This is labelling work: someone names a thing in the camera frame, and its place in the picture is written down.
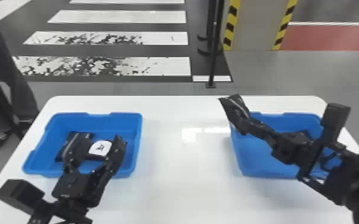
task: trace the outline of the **black object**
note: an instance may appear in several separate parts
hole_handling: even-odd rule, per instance
[[[224,10],[224,0],[218,0],[217,18],[214,25],[215,34],[213,39],[213,50],[211,56],[211,69],[210,69],[209,81],[206,84],[206,88],[216,88],[216,86],[214,85],[214,75],[216,73],[217,51],[220,42],[223,10]]]
[[[9,179],[0,189],[0,200],[31,215],[28,223],[47,224],[53,216],[63,223],[91,224],[86,217],[89,208],[99,205],[104,188],[119,170],[124,159],[126,142],[116,135],[102,165],[89,174],[81,174],[79,166],[88,153],[91,141],[82,138],[67,147],[63,156],[64,173],[53,189],[54,203],[45,201],[45,193],[25,180]]]
[[[92,138],[94,137],[93,133],[90,132],[70,132],[68,134],[68,137],[66,139],[66,142],[62,146],[61,150],[58,152],[57,156],[55,157],[54,161],[56,162],[62,162],[63,157],[67,154],[68,150],[71,147],[87,147],[89,148],[90,145],[92,145]],[[93,154],[87,154],[85,156],[86,160],[98,160],[103,161],[104,157],[100,155],[93,155]]]
[[[219,100],[237,131],[267,142],[273,149],[273,157],[284,164],[299,167],[296,175],[299,181],[335,204],[346,206],[352,211],[355,223],[359,224],[359,155],[348,151],[345,145],[337,141],[351,111],[350,107],[329,104],[321,119],[323,132],[318,139],[313,140],[306,131],[278,133],[254,119],[240,95]],[[325,179],[310,175],[316,164],[327,173]]]

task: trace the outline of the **white tabletop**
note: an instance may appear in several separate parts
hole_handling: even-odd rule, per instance
[[[56,113],[139,112],[143,115],[138,163],[126,179],[113,179],[88,217],[94,224],[352,224],[351,213],[304,184],[242,176],[218,97],[55,97],[0,173],[51,191],[57,179],[26,175],[22,165]],[[306,112],[321,116],[318,97],[244,97],[251,111]],[[346,129],[339,141],[359,153]],[[0,201],[0,223],[26,223],[29,216]]]

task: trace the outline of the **white stripe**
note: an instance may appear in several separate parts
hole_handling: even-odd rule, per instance
[[[185,11],[61,10],[49,23],[186,23]]]
[[[15,12],[26,3],[32,0],[1,0],[0,1],[0,20]]]
[[[290,26],[359,26],[359,22],[289,22]]]
[[[184,0],[72,0],[71,4],[183,4]]]
[[[13,57],[26,76],[190,76],[189,57]]]
[[[207,82],[209,76],[192,76],[194,82]],[[214,76],[214,82],[230,82],[231,76]]]
[[[187,32],[37,31],[26,45],[188,45]]]

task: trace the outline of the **blue plastic bin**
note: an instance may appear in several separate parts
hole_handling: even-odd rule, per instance
[[[126,178],[135,169],[141,139],[142,115],[138,113],[111,113],[93,115],[87,113],[60,113],[51,118],[39,144],[33,150],[24,166],[27,174],[57,178],[63,174],[63,163],[55,162],[71,131],[92,132],[93,141],[113,139],[115,134],[128,142],[124,161],[114,178]],[[79,171],[89,173],[98,167],[101,161],[86,160]]]
[[[252,117],[271,126],[277,132],[295,132],[306,129],[312,138],[320,137],[323,128],[320,118],[315,114],[284,113],[261,114],[252,113]],[[285,165],[271,156],[272,149],[268,144],[252,135],[241,135],[231,126],[231,138],[237,157],[237,162],[244,176],[262,178],[295,178],[299,167]],[[326,176],[319,167],[315,167],[311,175]]]

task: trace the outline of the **hazard stripe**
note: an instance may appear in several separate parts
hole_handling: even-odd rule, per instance
[[[285,33],[287,32],[288,24],[291,21],[292,14],[295,10],[296,4],[298,3],[298,0],[289,0],[287,4],[287,8],[284,13],[284,17],[281,21],[280,28],[277,32],[276,39],[274,41],[273,50],[279,50],[281,48],[281,44],[283,42]]]
[[[241,0],[231,0],[230,9],[228,10],[227,25],[224,32],[224,50],[230,51],[233,47],[235,28],[237,26]]]

